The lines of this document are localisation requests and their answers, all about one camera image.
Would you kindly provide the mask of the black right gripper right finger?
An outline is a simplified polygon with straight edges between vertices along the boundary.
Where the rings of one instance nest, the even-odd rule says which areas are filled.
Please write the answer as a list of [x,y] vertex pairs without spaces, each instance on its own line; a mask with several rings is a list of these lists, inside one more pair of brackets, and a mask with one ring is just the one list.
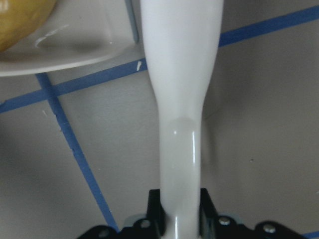
[[219,214],[207,189],[200,189],[199,235],[202,239],[304,239],[300,233],[274,221],[263,221],[253,229],[232,217]]

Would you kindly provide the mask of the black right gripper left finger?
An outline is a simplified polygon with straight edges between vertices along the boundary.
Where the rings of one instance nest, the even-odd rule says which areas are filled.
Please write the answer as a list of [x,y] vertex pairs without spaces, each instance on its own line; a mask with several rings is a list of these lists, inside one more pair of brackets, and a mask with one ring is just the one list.
[[160,190],[149,191],[146,216],[138,219],[130,227],[117,232],[105,225],[92,227],[80,239],[160,239],[166,228],[165,212],[160,202]]

